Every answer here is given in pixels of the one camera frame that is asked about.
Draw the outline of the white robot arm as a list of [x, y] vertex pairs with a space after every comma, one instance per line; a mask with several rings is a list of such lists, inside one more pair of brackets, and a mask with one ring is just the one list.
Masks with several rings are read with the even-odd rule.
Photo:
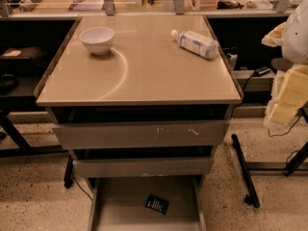
[[308, 0], [302, 0], [287, 21], [262, 39], [266, 46], [280, 46], [284, 60], [292, 63], [286, 72], [278, 70], [266, 108], [264, 125], [269, 129], [289, 126], [308, 102]]

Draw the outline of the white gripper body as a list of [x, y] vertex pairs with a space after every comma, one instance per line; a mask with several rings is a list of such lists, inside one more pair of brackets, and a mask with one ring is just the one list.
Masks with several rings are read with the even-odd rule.
[[307, 28], [297, 22], [284, 22], [262, 39], [266, 46], [280, 46], [282, 56], [292, 63], [286, 72], [278, 70], [266, 108], [264, 125], [269, 129], [289, 126], [308, 101]]

